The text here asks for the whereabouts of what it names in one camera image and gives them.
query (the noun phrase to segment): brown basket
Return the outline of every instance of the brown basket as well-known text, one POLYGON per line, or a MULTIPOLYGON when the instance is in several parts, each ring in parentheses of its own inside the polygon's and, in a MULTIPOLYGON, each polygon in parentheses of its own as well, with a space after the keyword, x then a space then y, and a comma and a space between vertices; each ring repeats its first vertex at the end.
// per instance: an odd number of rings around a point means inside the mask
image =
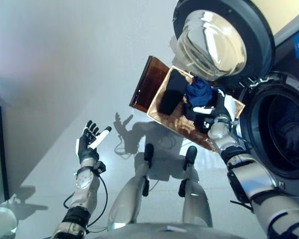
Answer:
MULTIPOLYGON (((147 116, 156 121, 159 124, 164 125, 165 127, 171 129, 172 131, 183 135, 184 137, 188 138, 189 140, 201 145, 202 147, 211 150, 216 151, 215 147, 213 146, 211 140, 208 138, 207 134, 199 132, 195 126, 194 122, 191 120, 188 120, 182 112, 182 105, 186 102, 186 98, 183 97, 183 100, 177 105, 174 112, 171 115, 164 115, 162 113, 158 112, 158 108, 160 106, 160 103, 162 101, 163 95, 166 91, 166 86, 169 80, 170 73, 173 69, 176 69, 179 71, 185 79, 191 84, 193 76, 185 71, 180 70, 179 68, 172 66, 167 75, 165 76, 165 79, 158 89, 156 95, 154 96, 154 99, 147 111, 147 116)), ((236 104, 236 115, 235 117, 238 118, 241 112, 243 111, 245 105, 241 103, 240 101, 235 100, 236 104)))

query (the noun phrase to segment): white object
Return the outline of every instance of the white object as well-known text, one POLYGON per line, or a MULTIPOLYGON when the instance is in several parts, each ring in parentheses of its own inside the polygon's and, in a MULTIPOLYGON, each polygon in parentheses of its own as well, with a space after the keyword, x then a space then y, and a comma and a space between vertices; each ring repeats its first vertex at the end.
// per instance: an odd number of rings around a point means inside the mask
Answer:
POLYGON ((15 233, 16 227, 17 219, 14 213, 8 208, 0 207, 0 238, 15 233))
POLYGON ((108 130, 108 129, 103 130, 98 136, 96 136, 96 140, 93 143, 91 143, 89 145, 89 147, 91 149, 95 149, 105 139, 105 137, 108 136, 110 131, 111 130, 108 130))

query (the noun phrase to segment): washing machine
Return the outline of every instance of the washing machine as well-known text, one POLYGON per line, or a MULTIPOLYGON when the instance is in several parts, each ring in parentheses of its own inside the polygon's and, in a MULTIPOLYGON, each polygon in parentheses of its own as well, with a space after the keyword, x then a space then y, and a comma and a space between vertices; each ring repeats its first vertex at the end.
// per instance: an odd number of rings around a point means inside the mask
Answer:
POLYGON ((249 0, 180 0, 173 25, 188 70, 201 77, 217 75, 212 85, 246 105, 234 132, 282 193, 299 202, 299 16, 274 37, 249 0), (229 26, 239 36, 226 42, 229 26), (217 53, 217 44, 226 47, 217 53), (221 65, 220 57, 237 62, 221 65))

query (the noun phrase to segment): washing machine door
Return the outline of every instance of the washing machine door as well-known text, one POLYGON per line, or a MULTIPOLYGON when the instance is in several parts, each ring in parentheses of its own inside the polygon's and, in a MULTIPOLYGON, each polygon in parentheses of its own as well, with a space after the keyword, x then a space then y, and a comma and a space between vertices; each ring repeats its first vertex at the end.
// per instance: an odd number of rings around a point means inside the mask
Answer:
POLYGON ((246 107, 237 133, 280 187, 299 195, 299 78, 273 72, 266 81, 241 93, 246 107))
POLYGON ((205 80, 241 87, 273 65, 272 32, 250 0, 180 0, 173 25, 176 56, 205 80))

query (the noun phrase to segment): blue garment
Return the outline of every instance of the blue garment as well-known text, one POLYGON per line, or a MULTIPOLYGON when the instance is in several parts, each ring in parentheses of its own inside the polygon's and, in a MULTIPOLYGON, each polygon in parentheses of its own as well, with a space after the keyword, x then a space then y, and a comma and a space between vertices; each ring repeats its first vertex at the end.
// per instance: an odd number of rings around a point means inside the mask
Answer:
POLYGON ((193 83, 187 85, 185 96, 193 107, 205 106, 212 98, 212 89, 206 80, 194 76, 193 83))

